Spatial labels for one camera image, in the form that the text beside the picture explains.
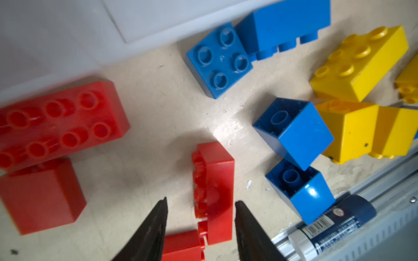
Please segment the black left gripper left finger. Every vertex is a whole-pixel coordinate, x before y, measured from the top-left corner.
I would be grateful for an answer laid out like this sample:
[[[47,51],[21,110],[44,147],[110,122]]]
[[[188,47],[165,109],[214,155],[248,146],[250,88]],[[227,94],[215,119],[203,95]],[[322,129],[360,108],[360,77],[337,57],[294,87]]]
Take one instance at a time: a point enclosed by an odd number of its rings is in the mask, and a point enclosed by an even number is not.
[[[113,261],[161,261],[167,216],[168,203],[164,198],[157,202]]]

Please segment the red curved lego brick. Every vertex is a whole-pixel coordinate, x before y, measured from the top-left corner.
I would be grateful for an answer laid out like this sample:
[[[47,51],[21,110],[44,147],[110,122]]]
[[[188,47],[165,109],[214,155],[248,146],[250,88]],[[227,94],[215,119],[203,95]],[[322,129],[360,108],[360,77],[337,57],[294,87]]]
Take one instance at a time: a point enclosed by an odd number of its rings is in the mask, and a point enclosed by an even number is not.
[[[194,164],[194,211],[198,231],[209,245],[233,238],[235,160],[219,142],[197,145]]]

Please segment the blue long lego brick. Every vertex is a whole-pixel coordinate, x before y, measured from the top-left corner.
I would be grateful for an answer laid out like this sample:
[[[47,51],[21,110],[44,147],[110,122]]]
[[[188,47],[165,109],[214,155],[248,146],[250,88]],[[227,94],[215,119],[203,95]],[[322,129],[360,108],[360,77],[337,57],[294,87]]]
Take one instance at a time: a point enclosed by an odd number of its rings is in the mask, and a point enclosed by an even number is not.
[[[331,24],[330,0],[286,0],[253,11],[235,26],[251,61],[319,38]]]

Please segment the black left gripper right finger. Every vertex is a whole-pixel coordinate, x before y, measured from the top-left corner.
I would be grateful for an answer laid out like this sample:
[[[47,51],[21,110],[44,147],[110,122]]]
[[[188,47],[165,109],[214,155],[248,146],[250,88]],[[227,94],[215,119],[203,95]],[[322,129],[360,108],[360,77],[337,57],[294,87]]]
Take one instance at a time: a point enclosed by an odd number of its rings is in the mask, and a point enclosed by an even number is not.
[[[286,261],[243,201],[235,202],[236,237],[241,261]]]

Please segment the red small lego brick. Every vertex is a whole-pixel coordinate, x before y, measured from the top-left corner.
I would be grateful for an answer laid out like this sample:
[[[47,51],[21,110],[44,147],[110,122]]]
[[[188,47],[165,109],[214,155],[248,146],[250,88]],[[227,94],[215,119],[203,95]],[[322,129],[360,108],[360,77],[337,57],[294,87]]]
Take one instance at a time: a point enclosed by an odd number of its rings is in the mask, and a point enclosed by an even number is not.
[[[3,175],[1,199],[22,236],[74,223],[87,205],[68,158]]]

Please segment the blue small lego brick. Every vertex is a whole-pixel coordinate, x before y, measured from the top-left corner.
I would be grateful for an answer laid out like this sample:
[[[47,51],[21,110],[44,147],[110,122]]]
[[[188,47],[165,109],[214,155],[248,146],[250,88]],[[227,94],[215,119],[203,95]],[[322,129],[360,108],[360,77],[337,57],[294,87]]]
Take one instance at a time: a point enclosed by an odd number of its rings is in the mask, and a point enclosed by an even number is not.
[[[205,94],[215,100],[253,69],[232,23],[216,28],[191,48],[185,63]]]

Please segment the yellow long lego brick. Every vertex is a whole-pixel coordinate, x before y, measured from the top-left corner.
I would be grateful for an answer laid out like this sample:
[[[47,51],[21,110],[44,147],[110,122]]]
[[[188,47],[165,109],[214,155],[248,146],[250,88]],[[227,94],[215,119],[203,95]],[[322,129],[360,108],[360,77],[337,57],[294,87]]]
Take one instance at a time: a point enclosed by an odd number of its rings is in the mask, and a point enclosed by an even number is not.
[[[352,34],[315,71],[310,85],[319,98],[361,102],[408,49],[403,26]]]

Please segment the red long lego brick top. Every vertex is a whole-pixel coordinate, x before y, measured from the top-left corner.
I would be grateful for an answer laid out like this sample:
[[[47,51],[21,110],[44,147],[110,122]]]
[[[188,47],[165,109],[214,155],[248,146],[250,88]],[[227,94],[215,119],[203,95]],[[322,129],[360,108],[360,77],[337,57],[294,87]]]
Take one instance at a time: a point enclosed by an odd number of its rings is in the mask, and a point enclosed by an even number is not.
[[[123,137],[114,84],[99,81],[1,108],[1,169],[14,171]]]

